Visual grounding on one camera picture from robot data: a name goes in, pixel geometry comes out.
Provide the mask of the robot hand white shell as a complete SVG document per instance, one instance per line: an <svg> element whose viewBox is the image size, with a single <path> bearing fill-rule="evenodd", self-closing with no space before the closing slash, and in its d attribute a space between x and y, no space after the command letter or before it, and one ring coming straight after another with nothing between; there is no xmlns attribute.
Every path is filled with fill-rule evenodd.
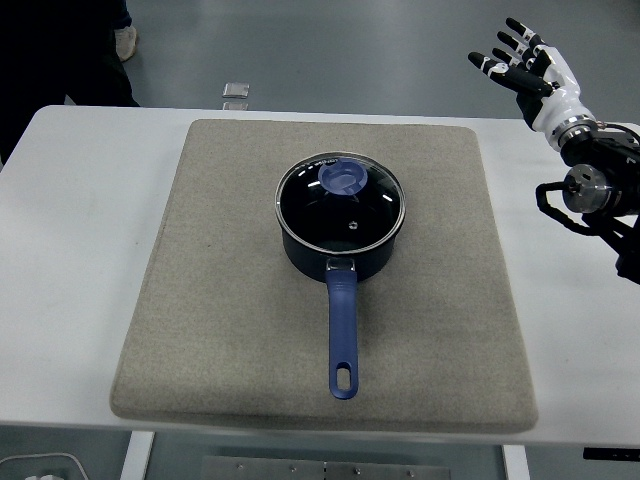
<svg viewBox="0 0 640 480"><path fill-rule="evenodd" d="M596 118L581 102L581 88L557 48L511 17L509 32L497 38L508 51L498 48L490 56L468 54L468 60L494 83L516 93L516 103L527 126L542 133L556 151L574 133L593 131Z"/></svg>

